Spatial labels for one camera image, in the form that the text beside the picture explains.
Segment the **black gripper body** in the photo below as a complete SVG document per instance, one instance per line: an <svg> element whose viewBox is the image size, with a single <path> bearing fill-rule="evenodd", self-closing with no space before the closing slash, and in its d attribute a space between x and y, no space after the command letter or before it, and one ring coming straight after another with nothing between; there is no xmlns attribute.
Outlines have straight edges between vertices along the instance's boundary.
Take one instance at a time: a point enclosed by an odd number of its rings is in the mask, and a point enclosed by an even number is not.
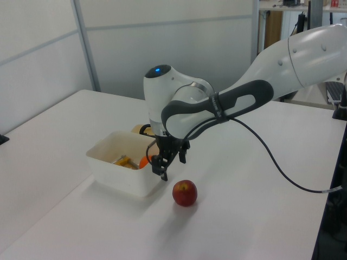
<svg viewBox="0 0 347 260"><path fill-rule="evenodd" d="M182 139L172 136L156 135L156 144L159 148L159 154L156 156L156 160L173 159L181 151L182 141Z"/></svg>

